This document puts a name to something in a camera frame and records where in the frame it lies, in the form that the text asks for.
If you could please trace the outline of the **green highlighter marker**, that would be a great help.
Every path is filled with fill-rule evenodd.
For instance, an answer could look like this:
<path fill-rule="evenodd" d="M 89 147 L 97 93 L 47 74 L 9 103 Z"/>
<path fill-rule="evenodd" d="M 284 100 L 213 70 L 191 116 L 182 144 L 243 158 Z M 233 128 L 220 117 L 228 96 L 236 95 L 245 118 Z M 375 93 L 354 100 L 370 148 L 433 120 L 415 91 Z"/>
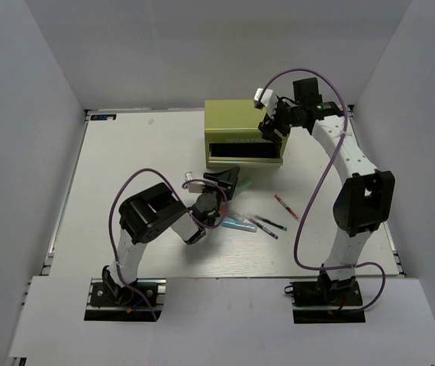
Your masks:
<path fill-rule="evenodd" d="M 244 179 L 244 180 L 242 180 L 242 182 L 240 182 L 238 184 L 238 186 L 235 189 L 235 192 L 237 194 L 239 194 L 240 192 L 243 192 L 243 191 L 249 189 L 252 184 L 253 184 L 253 181 L 250 178 Z"/>

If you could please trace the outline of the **orange highlighter marker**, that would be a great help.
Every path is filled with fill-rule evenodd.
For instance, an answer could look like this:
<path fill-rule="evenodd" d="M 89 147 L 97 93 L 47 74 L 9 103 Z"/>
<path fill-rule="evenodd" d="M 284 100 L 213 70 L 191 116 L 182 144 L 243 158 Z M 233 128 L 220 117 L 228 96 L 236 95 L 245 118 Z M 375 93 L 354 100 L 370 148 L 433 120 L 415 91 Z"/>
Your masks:
<path fill-rule="evenodd" d="M 225 217 L 234 220 L 237 222 L 243 222 L 244 221 L 244 215 L 241 213 L 236 212 L 235 210 L 230 209 L 229 207 L 226 207 L 224 204 L 220 207 L 220 212 L 222 214 L 225 214 Z"/>

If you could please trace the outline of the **green gel pen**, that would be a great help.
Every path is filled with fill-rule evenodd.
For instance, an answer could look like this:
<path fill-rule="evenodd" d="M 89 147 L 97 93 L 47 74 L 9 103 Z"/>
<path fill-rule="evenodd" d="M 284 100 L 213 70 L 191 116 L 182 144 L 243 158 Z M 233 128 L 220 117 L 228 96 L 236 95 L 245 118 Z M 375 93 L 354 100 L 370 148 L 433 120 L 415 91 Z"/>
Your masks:
<path fill-rule="evenodd" d="M 275 227 L 275 228 L 277 228 L 279 230 L 282 230 L 282 231 L 287 231 L 288 230 L 288 228 L 286 226 L 283 226 L 281 224 L 275 223 L 275 222 L 273 222 L 273 221 L 271 221 L 271 220 L 269 220 L 269 219 L 267 219 L 265 217 L 262 217 L 262 216 L 260 216 L 258 214 L 255 214 L 255 213 L 252 213 L 252 212 L 247 212 L 247 214 L 250 217 L 252 217 L 253 219 L 261 221 L 261 222 L 266 223 L 266 224 L 269 224 L 270 226 L 273 226 L 273 227 Z"/>

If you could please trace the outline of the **blue highlighter marker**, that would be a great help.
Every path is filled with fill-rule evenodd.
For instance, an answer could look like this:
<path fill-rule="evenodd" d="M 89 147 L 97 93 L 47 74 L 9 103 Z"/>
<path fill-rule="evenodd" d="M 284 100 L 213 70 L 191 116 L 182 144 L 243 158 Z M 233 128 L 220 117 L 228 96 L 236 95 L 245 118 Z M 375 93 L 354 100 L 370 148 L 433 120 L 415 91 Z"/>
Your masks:
<path fill-rule="evenodd" d="M 231 218 L 225 219 L 221 223 L 221 226 L 223 228 L 232 229 L 232 230 L 239 230 L 239 231 L 244 231 L 244 232 L 248 232 L 248 233 L 255 233 L 258 230 L 257 226 L 253 223 L 240 222 L 240 221 L 233 220 Z"/>

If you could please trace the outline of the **purple gel pen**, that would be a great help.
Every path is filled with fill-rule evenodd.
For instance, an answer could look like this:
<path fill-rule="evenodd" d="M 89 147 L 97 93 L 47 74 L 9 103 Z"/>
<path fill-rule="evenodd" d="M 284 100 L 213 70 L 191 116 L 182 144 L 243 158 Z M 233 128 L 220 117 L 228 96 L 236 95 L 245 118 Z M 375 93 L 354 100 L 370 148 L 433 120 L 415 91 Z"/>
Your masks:
<path fill-rule="evenodd" d="M 266 228 L 264 225 L 262 225 L 257 220 L 252 218 L 250 215 L 245 214 L 244 216 L 247 220 L 249 220 L 251 223 L 253 223 L 255 226 L 257 226 L 257 228 L 261 229 L 268 236 L 271 236 L 273 239 L 276 239 L 276 240 L 279 239 L 279 237 L 274 232 L 272 232 L 271 230 Z"/>

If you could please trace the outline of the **red gel pen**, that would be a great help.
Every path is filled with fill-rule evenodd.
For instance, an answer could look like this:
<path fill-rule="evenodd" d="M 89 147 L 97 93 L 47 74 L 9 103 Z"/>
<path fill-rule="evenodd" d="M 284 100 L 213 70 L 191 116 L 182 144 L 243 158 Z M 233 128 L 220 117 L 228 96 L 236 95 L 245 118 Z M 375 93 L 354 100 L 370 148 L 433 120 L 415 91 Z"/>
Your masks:
<path fill-rule="evenodd" d="M 299 215 L 296 214 L 296 212 L 293 211 L 293 209 L 291 209 L 291 207 L 289 205 L 287 205 L 282 198 L 280 198 L 280 196 L 278 196 L 277 194 L 275 194 L 275 199 L 282 205 L 282 207 L 287 210 L 287 212 L 298 222 L 300 223 L 301 218 Z"/>

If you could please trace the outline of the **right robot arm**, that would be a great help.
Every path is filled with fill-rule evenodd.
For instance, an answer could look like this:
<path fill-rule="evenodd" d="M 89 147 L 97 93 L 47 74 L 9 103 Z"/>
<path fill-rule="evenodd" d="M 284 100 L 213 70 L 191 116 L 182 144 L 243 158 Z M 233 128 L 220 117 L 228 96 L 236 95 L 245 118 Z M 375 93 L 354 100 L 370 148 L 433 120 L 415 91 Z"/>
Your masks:
<path fill-rule="evenodd" d="M 314 282 L 291 285 L 297 307 L 344 307 L 350 295 L 358 294 L 356 269 L 370 236 L 390 214 L 395 177 L 379 170 L 359 148 L 349 130 L 345 107 L 324 101 L 316 78 L 294 82 L 294 98 L 280 98 L 270 89 L 259 88 L 253 98 L 266 114 L 259 124 L 263 138 L 274 144 L 284 141 L 293 127 L 301 127 L 322 146 L 336 169 L 341 189 L 334 204 L 337 233 Z"/>

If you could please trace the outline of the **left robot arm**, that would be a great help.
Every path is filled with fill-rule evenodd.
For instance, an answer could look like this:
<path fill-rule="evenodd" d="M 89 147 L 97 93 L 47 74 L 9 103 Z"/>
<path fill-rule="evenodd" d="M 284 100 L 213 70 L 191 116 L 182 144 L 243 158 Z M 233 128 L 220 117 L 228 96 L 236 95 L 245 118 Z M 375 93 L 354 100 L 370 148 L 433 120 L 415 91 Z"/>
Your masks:
<path fill-rule="evenodd" d="M 125 188 L 138 175 L 151 172 L 163 181 L 119 203 Z M 102 270 L 102 282 L 118 305 L 141 300 L 149 295 L 137 285 L 139 264 L 147 244 L 172 229 L 187 245 L 202 239 L 207 231 L 219 227 L 234 196 L 240 167 L 205 173 L 202 178 L 187 178 L 182 188 L 198 197 L 186 206 L 174 187 L 155 169 L 141 169 L 123 184 L 114 199 L 108 218 L 108 233 L 114 260 Z"/>

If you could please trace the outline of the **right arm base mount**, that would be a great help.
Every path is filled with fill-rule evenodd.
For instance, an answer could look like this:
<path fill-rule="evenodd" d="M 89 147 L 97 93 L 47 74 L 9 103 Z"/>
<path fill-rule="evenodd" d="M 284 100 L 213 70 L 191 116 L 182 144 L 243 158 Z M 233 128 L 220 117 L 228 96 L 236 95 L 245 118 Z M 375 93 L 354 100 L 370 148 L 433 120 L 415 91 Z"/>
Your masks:
<path fill-rule="evenodd" d="M 294 324 L 353 324 L 366 321 L 357 281 L 349 289 L 322 292 L 318 281 L 294 281 L 284 287 L 292 298 Z"/>

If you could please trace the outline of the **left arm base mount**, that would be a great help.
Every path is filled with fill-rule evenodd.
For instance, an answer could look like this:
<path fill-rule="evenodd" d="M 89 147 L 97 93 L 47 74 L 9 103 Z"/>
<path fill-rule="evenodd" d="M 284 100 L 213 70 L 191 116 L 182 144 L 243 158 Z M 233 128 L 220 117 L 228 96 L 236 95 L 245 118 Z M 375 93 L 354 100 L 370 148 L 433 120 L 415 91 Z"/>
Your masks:
<path fill-rule="evenodd" d="M 99 322 L 156 322 L 165 300 L 166 281 L 143 279 L 136 287 L 145 294 L 156 317 L 150 311 L 145 300 L 132 290 L 123 289 L 121 300 L 116 300 L 113 293 L 102 279 L 92 279 L 85 306 L 85 321 Z"/>

